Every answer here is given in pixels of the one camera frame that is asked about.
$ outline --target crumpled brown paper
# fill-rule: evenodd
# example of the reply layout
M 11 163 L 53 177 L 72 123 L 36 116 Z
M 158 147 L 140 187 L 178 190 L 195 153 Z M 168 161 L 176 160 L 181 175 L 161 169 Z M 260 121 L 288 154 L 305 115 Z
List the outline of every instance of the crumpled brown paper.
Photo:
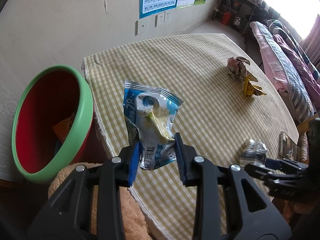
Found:
M 244 63 L 250 65 L 250 61 L 244 57 L 229 58 L 227 64 L 228 75 L 234 80 L 244 82 L 243 92 L 245 97 L 266 95 L 262 87 L 252 84 L 252 81 L 258 82 L 258 79 L 247 70 Z

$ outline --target silver screw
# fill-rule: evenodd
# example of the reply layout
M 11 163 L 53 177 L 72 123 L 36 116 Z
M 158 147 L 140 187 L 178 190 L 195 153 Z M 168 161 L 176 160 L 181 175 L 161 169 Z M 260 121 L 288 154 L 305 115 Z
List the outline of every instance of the silver screw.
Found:
M 112 158 L 112 162 L 113 162 L 113 163 L 120 163 L 120 162 L 121 162 L 121 158 L 118 157 L 118 156 L 113 157 L 113 158 Z
M 196 156 L 194 158 L 194 160 L 195 160 L 196 163 L 203 163 L 204 162 L 204 158 L 202 156 L 200 156 L 200 155 Z
M 84 165 L 78 165 L 78 166 L 76 167 L 76 171 L 84 171 L 84 169 L 85 169 L 85 166 L 84 166 Z
M 239 170 L 241 170 L 241 167 L 238 164 L 232 164 L 231 169 L 233 171 L 239 171 Z

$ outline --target wall socket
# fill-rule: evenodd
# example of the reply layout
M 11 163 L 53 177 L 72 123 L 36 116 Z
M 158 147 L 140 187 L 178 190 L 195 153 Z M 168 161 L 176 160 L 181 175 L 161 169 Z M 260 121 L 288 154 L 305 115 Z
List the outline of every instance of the wall socket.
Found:
M 136 22 L 136 35 L 145 32 L 148 29 L 149 17 L 142 18 Z
M 156 15 L 156 26 L 155 27 L 164 23 L 164 15 L 165 15 L 165 12 Z
M 170 21 L 170 19 L 171 19 L 171 13 L 170 13 L 170 11 L 165 12 L 164 22 L 166 23 L 166 22 Z

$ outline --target window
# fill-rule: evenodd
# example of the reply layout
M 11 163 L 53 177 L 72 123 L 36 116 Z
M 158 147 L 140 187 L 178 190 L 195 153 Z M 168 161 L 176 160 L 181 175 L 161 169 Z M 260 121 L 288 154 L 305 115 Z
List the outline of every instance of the window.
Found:
M 304 39 L 320 13 L 319 0 L 265 0 Z

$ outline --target tile floor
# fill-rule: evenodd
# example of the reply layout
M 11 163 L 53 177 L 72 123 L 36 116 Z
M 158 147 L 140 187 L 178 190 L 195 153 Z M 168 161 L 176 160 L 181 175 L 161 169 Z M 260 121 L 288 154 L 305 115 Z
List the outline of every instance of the tile floor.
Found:
M 209 20 L 191 33 L 223 33 L 243 49 L 257 65 L 262 62 L 259 45 L 255 40 L 247 39 L 246 44 L 244 44 L 244 38 L 239 31 L 225 26 L 218 20 Z

